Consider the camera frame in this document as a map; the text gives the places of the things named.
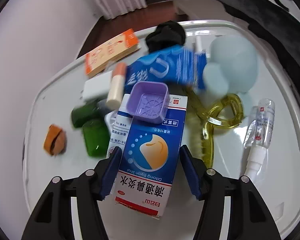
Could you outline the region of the orange cream flat box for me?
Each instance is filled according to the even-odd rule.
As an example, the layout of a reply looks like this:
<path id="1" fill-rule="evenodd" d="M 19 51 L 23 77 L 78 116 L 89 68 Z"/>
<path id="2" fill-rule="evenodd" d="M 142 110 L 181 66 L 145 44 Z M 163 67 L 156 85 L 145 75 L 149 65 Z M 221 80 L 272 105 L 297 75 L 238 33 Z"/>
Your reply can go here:
<path id="1" fill-rule="evenodd" d="M 139 39 L 133 29 L 128 29 L 85 55 L 85 74 L 91 78 L 105 70 L 109 63 L 117 62 L 139 49 Z"/>

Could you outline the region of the purple square plastic cap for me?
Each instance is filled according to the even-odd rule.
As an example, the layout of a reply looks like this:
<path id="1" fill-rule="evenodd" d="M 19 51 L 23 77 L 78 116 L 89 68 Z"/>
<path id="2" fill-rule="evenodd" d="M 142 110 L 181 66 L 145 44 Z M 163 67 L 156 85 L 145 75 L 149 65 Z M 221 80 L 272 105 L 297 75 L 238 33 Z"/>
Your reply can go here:
<path id="1" fill-rule="evenodd" d="M 165 83 L 136 83 L 126 104 L 127 112 L 137 120 L 160 124 L 165 119 L 170 94 Z"/>

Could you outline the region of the blue white nasal spray box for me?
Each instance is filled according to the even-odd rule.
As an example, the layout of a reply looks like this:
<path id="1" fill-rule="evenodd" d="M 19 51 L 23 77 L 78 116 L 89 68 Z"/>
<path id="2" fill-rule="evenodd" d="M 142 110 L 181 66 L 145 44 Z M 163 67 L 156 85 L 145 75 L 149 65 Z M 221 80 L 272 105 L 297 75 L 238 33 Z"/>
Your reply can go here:
<path id="1" fill-rule="evenodd" d="M 129 94 L 117 113 L 116 123 L 128 125 L 128 136 L 113 194 L 116 202 L 160 218 L 170 195 L 183 137 L 187 97 L 170 95 L 162 124 L 135 120 L 128 113 Z"/>

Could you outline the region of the white blue ointment tube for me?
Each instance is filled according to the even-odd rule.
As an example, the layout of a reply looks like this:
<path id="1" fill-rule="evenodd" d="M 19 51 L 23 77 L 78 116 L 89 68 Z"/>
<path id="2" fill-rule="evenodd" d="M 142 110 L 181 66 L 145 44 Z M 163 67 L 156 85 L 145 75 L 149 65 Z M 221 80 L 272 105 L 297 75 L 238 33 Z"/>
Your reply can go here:
<path id="1" fill-rule="evenodd" d="M 107 150 L 107 158 L 113 152 L 113 149 L 118 146 L 123 151 L 126 145 L 128 133 L 132 123 L 132 116 L 126 109 L 126 104 L 130 94 L 125 94 L 122 99 L 121 106 L 118 110 L 108 113 L 104 120 L 110 132 L 110 141 Z"/>

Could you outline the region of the clear spray bottle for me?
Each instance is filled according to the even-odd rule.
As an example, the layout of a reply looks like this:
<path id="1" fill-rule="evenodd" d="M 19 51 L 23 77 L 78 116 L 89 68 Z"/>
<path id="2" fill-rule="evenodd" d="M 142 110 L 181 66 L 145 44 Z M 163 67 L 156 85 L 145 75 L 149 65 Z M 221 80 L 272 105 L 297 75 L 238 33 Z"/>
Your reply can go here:
<path id="1" fill-rule="evenodd" d="M 271 99 L 261 99 L 258 102 L 253 140 L 247 159 L 244 175 L 255 181 L 266 158 L 273 134 L 275 119 L 275 103 Z"/>

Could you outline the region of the cream orange lip balm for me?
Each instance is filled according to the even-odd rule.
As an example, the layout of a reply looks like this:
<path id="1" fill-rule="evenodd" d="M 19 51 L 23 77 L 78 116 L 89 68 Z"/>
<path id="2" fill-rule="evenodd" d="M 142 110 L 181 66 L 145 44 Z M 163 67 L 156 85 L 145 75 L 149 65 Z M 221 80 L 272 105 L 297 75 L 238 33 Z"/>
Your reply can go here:
<path id="1" fill-rule="evenodd" d="M 126 81 L 127 65 L 120 62 L 112 72 L 110 90 L 106 100 L 106 106 L 114 111 L 119 109 L 123 99 L 123 91 Z"/>

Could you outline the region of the yellow transparent hair claw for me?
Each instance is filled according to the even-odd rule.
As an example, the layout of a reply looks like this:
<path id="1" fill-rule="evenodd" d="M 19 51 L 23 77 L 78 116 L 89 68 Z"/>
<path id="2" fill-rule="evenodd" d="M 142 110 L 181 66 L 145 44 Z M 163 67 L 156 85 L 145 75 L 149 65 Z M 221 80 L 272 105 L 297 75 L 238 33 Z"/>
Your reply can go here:
<path id="1" fill-rule="evenodd" d="M 188 97 L 188 148 L 195 158 L 202 160 L 207 168 L 211 168 L 214 161 L 214 129 L 239 126 L 244 116 L 242 101 L 238 95 L 230 93 L 204 107 L 190 87 L 184 87 L 183 91 Z"/>

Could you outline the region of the brown orange small wrapper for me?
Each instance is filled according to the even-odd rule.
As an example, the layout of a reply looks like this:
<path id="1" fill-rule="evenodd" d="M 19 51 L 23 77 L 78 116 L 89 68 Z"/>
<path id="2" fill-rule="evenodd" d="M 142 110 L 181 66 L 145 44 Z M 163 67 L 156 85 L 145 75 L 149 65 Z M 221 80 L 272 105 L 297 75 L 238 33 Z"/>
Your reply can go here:
<path id="1" fill-rule="evenodd" d="M 66 133 L 65 131 L 55 125 L 49 126 L 43 149 L 51 156 L 59 155 L 65 151 L 66 148 Z"/>

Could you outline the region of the pale blue mouse-shaped plastic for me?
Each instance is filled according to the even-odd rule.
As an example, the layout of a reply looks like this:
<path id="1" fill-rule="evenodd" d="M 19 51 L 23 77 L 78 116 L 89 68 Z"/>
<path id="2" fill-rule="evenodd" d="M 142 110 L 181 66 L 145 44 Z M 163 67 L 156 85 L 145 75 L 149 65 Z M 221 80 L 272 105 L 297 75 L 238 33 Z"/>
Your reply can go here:
<path id="1" fill-rule="evenodd" d="M 203 70 L 205 91 L 221 98 L 228 93 L 246 93 L 258 76 L 257 52 L 243 36 L 223 35 L 210 45 L 210 59 Z"/>

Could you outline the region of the black cloth bundle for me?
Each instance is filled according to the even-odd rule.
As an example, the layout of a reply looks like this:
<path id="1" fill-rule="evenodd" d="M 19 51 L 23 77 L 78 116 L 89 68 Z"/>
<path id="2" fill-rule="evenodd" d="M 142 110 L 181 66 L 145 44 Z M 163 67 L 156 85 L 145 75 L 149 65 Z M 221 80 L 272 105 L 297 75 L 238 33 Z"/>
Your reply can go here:
<path id="1" fill-rule="evenodd" d="M 148 52 L 153 53 L 176 45 L 183 46 L 186 41 L 186 33 L 178 22 L 167 21 L 159 24 L 155 31 L 146 37 L 145 41 Z"/>

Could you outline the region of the grey table top lid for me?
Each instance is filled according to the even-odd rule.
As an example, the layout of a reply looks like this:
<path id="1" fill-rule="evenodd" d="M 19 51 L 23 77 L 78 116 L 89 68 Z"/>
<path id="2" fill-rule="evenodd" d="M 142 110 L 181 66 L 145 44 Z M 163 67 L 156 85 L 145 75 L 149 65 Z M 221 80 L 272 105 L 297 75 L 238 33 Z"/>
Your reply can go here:
<path id="1" fill-rule="evenodd" d="M 282 238 L 300 226 L 300 105 L 293 84 L 264 42 L 229 21 L 196 20 L 182 23 L 186 45 L 202 39 L 205 51 L 221 35 L 242 35 L 258 52 L 259 74 L 254 87 L 244 97 L 245 113 L 262 98 L 274 100 L 273 136 L 256 187 L 266 202 Z M 96 158 L 85 150 L 82 134 L 72 127 L 70 113 L 82 104 L 86 81 L 84 58 L 80 57 L 57 73 L 37 94 L 26 125 L 23 182 L 27 208 L 32 211 L 50 180 L 77 177 L 95 167 Z M 44 141 L 51 124 L 66 133 L 66 148 L 51 156 Z M 99 202 L 102 220 L 110 239 L 192 239 L 202 202 L 191 194 L 181 166 L 177 167 L 168 206 L 160 219 L 116 204 L 112 196 Z"/>

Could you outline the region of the green glass bottle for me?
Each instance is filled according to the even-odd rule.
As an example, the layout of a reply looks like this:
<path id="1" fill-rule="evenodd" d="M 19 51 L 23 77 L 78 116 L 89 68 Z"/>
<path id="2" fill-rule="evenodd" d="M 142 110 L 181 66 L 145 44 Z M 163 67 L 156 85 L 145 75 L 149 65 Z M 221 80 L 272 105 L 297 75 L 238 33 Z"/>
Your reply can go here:
<path id="1" fill-rule="evenodd" d="M 71 121 L 74 128 L 82 127 L 93 119 L 104 118 L 111 110 L 106 106 L 106 100 L 94 100 L 85 105 L 76 107 L 71 112 Z"/>
<path id="2" fill-rule="evenodd" d="M 82 126 L 82 133 L 88 155 L 105 158 L 110 141 L 106 123 L 100 119 L 89 120 Z"/>

